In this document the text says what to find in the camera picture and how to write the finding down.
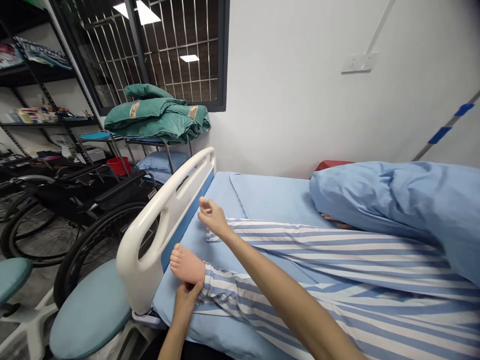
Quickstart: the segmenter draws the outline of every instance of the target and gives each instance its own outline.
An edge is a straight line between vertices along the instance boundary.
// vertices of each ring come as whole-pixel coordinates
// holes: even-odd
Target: forearm
[[[180,360],[184,346],[186,329],[172,323],[158,355],[158,360]]]
[[[330,314],[291,276],[232,230],[220,238],[314,358],[365,359]]]

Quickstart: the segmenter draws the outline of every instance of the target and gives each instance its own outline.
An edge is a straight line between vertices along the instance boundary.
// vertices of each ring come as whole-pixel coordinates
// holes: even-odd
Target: white bed rail
[[[123,235],[116,255],[116,268],[125,284],[131,308],[137,314],[150,311],[155,291],[164,275],[160,259],[162,252],[212,170],[216,172],[215,149],[208,147],[193,155],[175,171]],[[155,238],[139,260],[142,240],[159,214]]]

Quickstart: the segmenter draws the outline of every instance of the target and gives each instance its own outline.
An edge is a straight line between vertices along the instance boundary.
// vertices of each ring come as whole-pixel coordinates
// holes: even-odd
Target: wrist
[[[171,323],[169,332],[172,332],[172,334],[175,336],[181,336],[185,339],[187,337],[188,329],[189,329],[188,323],[185,324],[183,322],[174,321]]]
[[[216,234],[220,239],[225,240],[231,237],[234,234],[234,231],[230,226],[226,226],[225,228],[221,229],[218,234]]]

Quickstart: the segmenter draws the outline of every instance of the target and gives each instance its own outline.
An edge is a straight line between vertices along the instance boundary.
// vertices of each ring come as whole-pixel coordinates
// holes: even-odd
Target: human arm
[[[198,218],[230,248],[278,316],[317,360],[365,360],[330,314],[292,277],[242,240],[221,207],[200,198]]]
[[[196,283],[193,288],[190,284],[182,282],[176,290],[173,320],[161,346],[158,360],[180,360],[182,348],[189,333],[195,301],[203,285],[203,280]]]

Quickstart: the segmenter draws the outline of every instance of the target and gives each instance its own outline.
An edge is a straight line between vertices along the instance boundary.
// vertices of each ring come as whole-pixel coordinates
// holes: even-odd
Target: electrical outlet
[[[347,56],[341,69],[341,73],[369,73],[372,71],[378,57],[378,52]]]

